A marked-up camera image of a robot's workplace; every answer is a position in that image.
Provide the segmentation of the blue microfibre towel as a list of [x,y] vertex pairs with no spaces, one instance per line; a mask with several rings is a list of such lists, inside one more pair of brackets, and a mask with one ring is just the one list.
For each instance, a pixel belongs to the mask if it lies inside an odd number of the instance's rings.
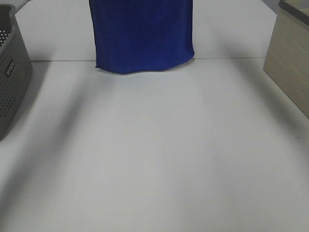
[[91,0],[96,67],[164,71],[195,55],[192,0]]

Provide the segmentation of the grey perforated plastic basket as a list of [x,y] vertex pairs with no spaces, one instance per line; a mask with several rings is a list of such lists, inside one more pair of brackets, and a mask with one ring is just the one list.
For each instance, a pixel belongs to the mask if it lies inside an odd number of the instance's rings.
[[13,121],[27,91],[33,67],[15,17],[15,7],[0,5],[0,137]]

